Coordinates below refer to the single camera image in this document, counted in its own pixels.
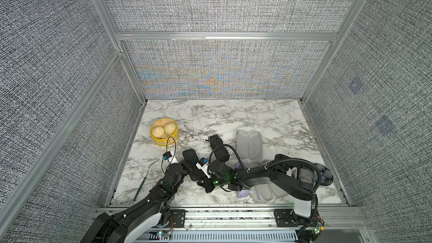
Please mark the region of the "grey zippered case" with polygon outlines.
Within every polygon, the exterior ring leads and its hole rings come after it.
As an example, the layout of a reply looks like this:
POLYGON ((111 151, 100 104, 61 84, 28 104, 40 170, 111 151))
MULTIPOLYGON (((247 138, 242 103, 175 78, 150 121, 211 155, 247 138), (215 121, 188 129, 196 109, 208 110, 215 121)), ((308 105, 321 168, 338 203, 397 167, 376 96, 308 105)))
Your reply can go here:
POLYGON ((189 176, 191 180, 194 182, 202 180, 205 177, 205 174, 196 166, 199 161, 196 151, 194 149, 188 149, 183 151, 182 155, 184 162, 190 171, 189 176))

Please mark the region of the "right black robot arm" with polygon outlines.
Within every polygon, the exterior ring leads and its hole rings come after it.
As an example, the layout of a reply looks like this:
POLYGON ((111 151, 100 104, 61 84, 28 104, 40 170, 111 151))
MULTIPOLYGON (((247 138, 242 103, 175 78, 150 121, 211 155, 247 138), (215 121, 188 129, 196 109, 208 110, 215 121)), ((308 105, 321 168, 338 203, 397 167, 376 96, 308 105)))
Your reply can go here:
POLYGON ((322 173, 313 163, 277 154, 273 161, 254 168, 232 169, 224 162, 200 159, 196 167, 205 176, 207 189, 226 185, 231 191, 242 191, 257 185, 273 183, 294 198, 290 218, 293 224, 306 226, 317 213, 316 191, 322 182, 322 173))

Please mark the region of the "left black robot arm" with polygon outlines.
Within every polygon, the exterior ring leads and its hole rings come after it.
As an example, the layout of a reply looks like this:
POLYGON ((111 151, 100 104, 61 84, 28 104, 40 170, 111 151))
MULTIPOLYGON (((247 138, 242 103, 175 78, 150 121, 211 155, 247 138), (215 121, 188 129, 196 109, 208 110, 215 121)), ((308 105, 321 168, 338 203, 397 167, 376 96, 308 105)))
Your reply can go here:
POLYGON ((83 243, 132 243, 144 232, 168 221, 170 203, 184 178, 191 173, 185 162, 169 165, 164 177, 135 205, 113 215, 100 214, 91 224, 83 243))

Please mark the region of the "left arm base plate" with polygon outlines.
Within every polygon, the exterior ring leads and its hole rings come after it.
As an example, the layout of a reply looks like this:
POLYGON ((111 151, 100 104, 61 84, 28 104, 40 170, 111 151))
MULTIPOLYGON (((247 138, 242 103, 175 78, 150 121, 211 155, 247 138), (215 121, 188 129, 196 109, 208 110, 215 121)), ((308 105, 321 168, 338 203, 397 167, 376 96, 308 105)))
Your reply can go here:
POLYGON ((186 211, 184 209, 170 209, 162 212, 158 227, 161 228, 184 228, 186 211))

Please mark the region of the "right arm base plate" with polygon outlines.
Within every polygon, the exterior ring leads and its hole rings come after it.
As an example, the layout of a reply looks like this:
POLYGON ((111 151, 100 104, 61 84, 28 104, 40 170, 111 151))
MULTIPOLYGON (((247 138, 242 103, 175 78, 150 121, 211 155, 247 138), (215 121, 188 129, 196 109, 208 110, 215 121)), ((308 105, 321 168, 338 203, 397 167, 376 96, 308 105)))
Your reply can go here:
POLYGON ((278 228, 288 228, 288 227, 300 227, 294 221, 293 209, 275 209, 273 215, 275 217, 276 226, 278 228))

